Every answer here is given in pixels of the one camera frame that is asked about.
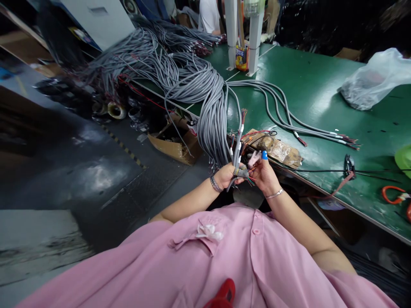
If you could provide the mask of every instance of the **white pole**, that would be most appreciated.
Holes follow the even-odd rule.
[[[248,73],[247,76],[253,76],[258,70],[258,57],[260,54],[262,20],[264,10],[257,16],[250,17],[250,40],[248,45]]]
[[[229,71],[235,68],[235,45],[237,44],[237,0],[226,0],[224,2],[226,9],[226,27],[227,27],[227,44]]]

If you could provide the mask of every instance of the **silver bracelet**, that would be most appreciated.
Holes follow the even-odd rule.
[[[223,190],[218,186],[217,182],[214,179],[214,176],[210,177],[211,184],[213,185],[216,192],[221,193]]]
[[[281,188],[279,192],[277,192],[277,193],[275,193],[271,196],[267,196],[266,199],[271,199],[271,198],[277,197],[278,195],[281,195],[283,193],[283,191],[284,191],[284,189]]]

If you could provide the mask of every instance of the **green workbench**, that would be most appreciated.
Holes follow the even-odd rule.
[[[297,148],[304,158],[300,169],[343,169],[345,154],[351,155],[358,170],[396,169],[395,152],[411,144],[411,85],[396,87],[370,111],[354,110],[337,93],[345,78],[363,63],[267,44],[261,45],[259,70],[252,77],[237,70],[226,70],[229,66],[227,46],[215,48],[206,60],[212,63],[224,80],[252,78],[276,84],[286,94],[292,113],[301,121],[328,131],[338,130],[362,144],[361,150],[355,151],[338,143],[301,134],[308,143],[305,148],[292,133],[277,127],[277,138]],[[152,86],[144,85],[158,92]],[[252,128],[272,129],[274,124],[267,115],[264,95],[250,87],[233,89],[241,108],[248,109],[244,132]],[[272,103],[270,111],[276,117],[275,104],[270,95],[269,99]],[[174,103],[191,114],[200,114],[201,104]],[[227,132],[236,129],[237,107],[234,98],[229,95]],[[309,173],[297,170],[292,173],[323,193],[333,192],[344,178],[342,172]],[[402,181],[402,184],[357,175],[355,180],[349,181],[336,194],[336,199],[411,245],[411,224],[405,218],[409,201],[392,205],[387,204],[381,196],[381,188],[386,185],[411,190],[411,179],[402,173],[377,175]]]

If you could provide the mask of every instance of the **white shirt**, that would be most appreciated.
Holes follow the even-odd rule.
[[[198,30],[207,33],[220,30],[220,14],[216,0],[200,0]]]

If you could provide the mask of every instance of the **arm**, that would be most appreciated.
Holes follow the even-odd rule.
[[[263,153],[263,159],[260,160],[253,177],[265,196],[273,195],[281,189],[266,152]],[[286,192],[267,201],[276,220],[307,249],[320,268],[356,274],[343,252]]]
[[[214,179],[221,189],[227,188],[230,184],[234,169],[234,166],[230,163],[225,165],[214,175]],[[236,184],[241,183],[242,181],[243,179],[237,180]],[[165,220],[171,223],[176,223],[192,214],[205,211],[219,194],[220,193],[214,189],[210,179],[207,178],[194,190],[154,216],[150,222]]]

